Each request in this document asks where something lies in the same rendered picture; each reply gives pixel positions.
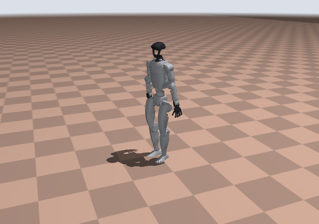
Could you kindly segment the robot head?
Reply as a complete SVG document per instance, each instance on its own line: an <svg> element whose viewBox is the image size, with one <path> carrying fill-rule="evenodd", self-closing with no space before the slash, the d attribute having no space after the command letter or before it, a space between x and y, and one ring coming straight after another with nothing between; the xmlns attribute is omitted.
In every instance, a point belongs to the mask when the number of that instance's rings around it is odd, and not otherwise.
<svg viewBox="0 0 319 224"><path fill-rule="evenodd" d="M155 58L157 58L157 59L155 60L156 62L159 62L159 61L160 61L159 59L164 60L164 58L162 57L162 55L160 55L160 51L161 51L162 49L165 49L165 44L164 44L164 43L162 43L162 42L156 42L156 43L154 43L154 44L151 46L151 48L153 49L153 56L154 56ZM157 55L155 54L155 50L158 51L158 54L157 54ZM162 61L162 60L161 60L161 61Z"/></svg>

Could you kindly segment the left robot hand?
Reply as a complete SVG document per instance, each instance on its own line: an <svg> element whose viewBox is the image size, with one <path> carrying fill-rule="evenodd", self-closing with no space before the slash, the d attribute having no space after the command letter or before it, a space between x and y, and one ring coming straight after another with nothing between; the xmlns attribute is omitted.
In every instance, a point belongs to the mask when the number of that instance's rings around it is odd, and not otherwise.
<svg viewBox="0 0 319 224"><path fill-rule="evenodd" d="M173 102L173 106L174 106L175 108L174 108L174 111L173 111L172 115L174 114L174 112L175 112L175 117L176 117L176 115L177 115L177 117L180 116L180 115L182 115L181 108L179 107L179 105L176 105L176 106L175 106L175 104L174 104L174 102Z"/></svg>

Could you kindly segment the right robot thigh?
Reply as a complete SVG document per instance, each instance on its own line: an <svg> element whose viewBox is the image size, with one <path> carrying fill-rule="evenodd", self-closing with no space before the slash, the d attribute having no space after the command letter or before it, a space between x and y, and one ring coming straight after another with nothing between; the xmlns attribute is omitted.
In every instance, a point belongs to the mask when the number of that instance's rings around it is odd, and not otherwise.
<svg viewBox="0 0 319 224"><path fill-rule="evenodd" d="M159 130L159 125L154 122L155 108L153 106L155 106L155 104L153 103L153 97L150 97L146 101L146 107L145 107L146 120L150 129L154 132L157 132Z"/></svg>

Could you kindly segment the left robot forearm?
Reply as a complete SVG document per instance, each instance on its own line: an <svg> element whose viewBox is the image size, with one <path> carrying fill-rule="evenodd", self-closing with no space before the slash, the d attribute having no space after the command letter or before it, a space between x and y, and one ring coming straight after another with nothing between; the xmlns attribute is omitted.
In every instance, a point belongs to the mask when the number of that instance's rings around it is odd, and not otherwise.
<svg viewBox="0 0 319 224"><path fill-rule="evenodd" d="M171 88L172 88L172 90L170 90L170 93L172 96L172 100L173 100L175 106L179 105L178 97L177 97L177 88L176 88L175 83L172 83Z"/></svg>

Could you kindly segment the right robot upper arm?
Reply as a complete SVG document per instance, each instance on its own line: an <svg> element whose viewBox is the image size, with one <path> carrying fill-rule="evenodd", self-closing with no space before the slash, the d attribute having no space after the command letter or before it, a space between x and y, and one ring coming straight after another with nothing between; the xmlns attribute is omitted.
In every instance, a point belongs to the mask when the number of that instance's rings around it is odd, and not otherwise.
<svg viewBox="0 0 319 224"><path fill-rule="evenodd" d="M146 62L146 65L147 65L147 76L145 76L145 81L147 82L147 83L150 83L150 82L152 82L151 81L151 73L150 73L150 61L151 60L148 60L147 62Z"/></svg>

